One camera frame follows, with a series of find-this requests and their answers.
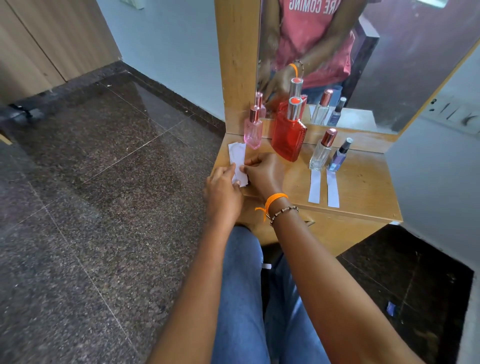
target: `orange thread bracelet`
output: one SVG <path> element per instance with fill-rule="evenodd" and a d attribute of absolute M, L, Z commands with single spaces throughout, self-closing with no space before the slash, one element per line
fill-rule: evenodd
<path fill-rule="evenodd" d="M 268 199 L 267 199 L 267 202 L 265 202 L 265 208 L 263 207 L 256 207 L 255 208 L 255 211 L 257 210 L 262 210 L 264 212 L 264 221 L 266 220 L 267 216 L 268 216 L 268 208 L 270 207 L 270 205 L 272 204 L 272 202 L 274 202 L 275 200 L 277 200 L 278 198 L 281 198 L 281 197 L 286 197 L 288 198 L 288 196 L 286 194 L 273 194 L 271 195 Z"/>
<path fill-rule="evenodd" d="M 295 77 L 298 77 L 299 76 L 299 69 L 297 68 L 297 66 L 293 63 L 290 63 L 289 66 L 293 67 L 293 69 L 295 70 Z"/>

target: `granite floor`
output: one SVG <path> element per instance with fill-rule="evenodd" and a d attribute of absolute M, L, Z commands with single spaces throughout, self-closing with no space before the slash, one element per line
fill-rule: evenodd
<path fill-rule="evenodd" d="M 144 362 L 224 124 L 123 64 L 22 105 L 37 118 L 1 123 L 0 363 Z M 426 362 L 455 362 L 470 270 L 396 226 L 338 259 Z"/>

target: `pink t-shirt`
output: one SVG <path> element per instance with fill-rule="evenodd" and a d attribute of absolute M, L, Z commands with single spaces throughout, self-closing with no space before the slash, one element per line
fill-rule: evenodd
<path fill-rule="evenodd" d="M 274 67 L 277 70 L 300 59 L 324 35 L 341 0 L 278 0 L 283 12 L 280 42 Z M 350 75 L 352 32 L 333 58 L 303 80 L 303 88 L 341 82 Z"/>

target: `wooden mirror frame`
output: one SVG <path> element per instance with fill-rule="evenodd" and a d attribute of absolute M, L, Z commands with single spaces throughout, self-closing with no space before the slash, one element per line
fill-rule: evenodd
<path fill-rule="evenodd" d="M 227 133 L 243 135 L 243 121 L 248 116 L 256 91 L 258 41 L 260 35 L 261 0 L 215 0 L 216 28 Z M 406 126 L 397 134 L 384 134 L 339 128 L 333 146 L 340 147 L 347 137 L 353 137 L 352 149 L 385 153 L 412 122 L 427 107 L 463 62 L 472 54 L 480 39 L 437 87 Z M 263 138 L 272 137 L 272 120 L 263 119 Z M 328 127 L 308 125 L 304 143 L 317 144 Z"/>

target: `mirror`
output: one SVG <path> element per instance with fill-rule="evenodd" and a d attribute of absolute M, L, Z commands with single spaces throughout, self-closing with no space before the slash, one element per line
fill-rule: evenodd
<path fill-rule="evenodd" d="M 303 78 L 306 122 L 398 133 L 480 34 L 476 0 L 263 0 L 257 91 L 267 117 Z M 331 94 L 310 120 L 324 91 Z"/>

